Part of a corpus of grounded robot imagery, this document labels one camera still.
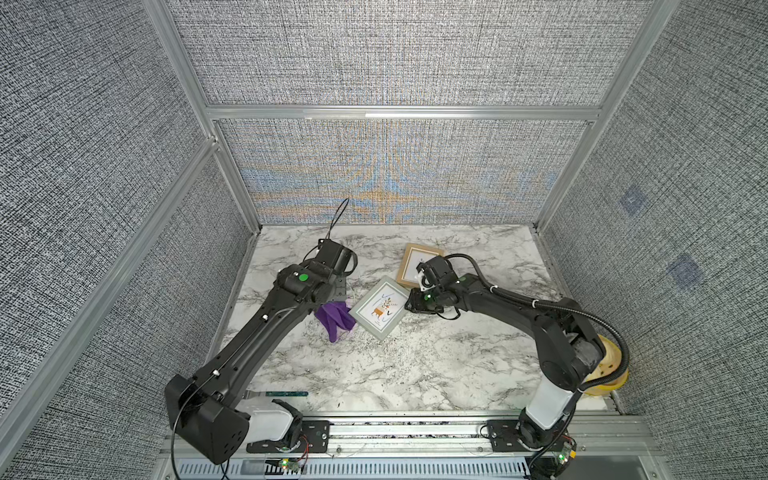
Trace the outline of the purple cloth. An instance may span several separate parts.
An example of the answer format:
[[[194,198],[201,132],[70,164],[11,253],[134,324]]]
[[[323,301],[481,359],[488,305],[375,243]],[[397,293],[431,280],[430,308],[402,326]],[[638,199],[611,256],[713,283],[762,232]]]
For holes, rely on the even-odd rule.
[[[346,301],[333,301],[321,305],[315,311],[315,317],[325,328],[328,340],[336,343],[339,331],[350,332],[356,325],[356,319],[350,314]]]

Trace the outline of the light wooden picture frame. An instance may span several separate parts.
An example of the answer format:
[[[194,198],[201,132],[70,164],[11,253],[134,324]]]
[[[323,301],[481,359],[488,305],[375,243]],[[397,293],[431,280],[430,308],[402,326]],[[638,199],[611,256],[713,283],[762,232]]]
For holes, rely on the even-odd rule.
[[[417,266],[433,257],[442,256],[444,251],[437,247],[407,243],[395,281],[401,286],[419,286]]]

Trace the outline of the grey green picture frame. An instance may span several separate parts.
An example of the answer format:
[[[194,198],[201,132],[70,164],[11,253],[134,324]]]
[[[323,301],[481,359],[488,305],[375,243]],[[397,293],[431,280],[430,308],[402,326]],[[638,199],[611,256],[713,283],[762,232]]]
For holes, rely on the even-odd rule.
[[[409,291],[383,277],[350,310],[350,315],[377,340],[384,340],[406,314]]]

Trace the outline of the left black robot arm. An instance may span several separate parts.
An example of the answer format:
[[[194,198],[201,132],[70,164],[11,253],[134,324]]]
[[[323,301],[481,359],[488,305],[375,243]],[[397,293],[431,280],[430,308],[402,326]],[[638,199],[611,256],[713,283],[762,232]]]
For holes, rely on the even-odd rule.
[[[250,415],[237,405],[251,379],[293,328],[336,298],[348,276],[314,261],[281,270],[257,313],[219,353],[167,383],[172,432],[215,465],[231,458],[249,430]]]

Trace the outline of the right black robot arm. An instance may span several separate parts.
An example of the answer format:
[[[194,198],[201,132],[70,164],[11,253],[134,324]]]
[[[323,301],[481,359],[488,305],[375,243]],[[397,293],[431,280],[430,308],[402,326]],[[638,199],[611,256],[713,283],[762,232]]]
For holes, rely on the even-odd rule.
[[[542,378],[520,414],[517,430],[525,448],[542,450],[567,429],[567,417],[588,388],[586,379],[604,358],[605,347],[576,307],[504,290],[481,272],[460,275],[451,258],[436,256],[417,265],[417,286],[406,309],[441,317],[450,309],[479,313],[534,340]]]

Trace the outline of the green handled fork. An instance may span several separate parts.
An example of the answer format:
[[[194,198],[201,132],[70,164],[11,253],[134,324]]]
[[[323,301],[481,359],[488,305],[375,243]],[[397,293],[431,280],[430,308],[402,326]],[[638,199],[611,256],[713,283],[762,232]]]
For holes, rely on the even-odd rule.
[[[253,391],[253,390],[247,390],[243,394],[243,399],[253,399],[253,398],[259,398],[259,397],[269,397],[269,398],[280,398],[280,397],[307,397],[309,393],[307,391],[302,390],[293,390],[293,391]]]

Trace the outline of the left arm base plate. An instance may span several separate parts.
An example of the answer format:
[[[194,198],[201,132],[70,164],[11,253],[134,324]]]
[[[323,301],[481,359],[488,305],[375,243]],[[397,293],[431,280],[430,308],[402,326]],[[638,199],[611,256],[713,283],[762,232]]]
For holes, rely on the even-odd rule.
[[[262,440],[248,443],[246,452],[251,454],[326,453],[330,440],[331,423],[325,420],[304,420],[299,430],[293,429],[283,439]]]

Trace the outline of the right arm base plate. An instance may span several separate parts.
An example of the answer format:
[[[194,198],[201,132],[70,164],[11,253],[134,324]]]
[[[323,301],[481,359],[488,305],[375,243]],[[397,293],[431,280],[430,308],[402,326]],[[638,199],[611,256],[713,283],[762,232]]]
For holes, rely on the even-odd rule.
[[[532,420],[489,420],[484,425],[494,452],[535,452],[549,445],[565,425],[565,419],[550,429],[543,429]]]

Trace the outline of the aluminium front rail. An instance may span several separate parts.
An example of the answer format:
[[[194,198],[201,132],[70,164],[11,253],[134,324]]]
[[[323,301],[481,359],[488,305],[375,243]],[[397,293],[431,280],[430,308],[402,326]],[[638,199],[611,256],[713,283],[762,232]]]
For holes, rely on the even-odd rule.
[[[494,452],[485,434],[489,420],[514,419],[510,412],[461,412],[449,415],[363,416],[329,415],[306,421],[331,423],[326,455],[330,458],[362,456],[529,455],[533,452]],[[659,456],[661,449],[639,416],[611,411],[578,411],[567,433],[548,450],[554,454],[569,442],[578,455]]]

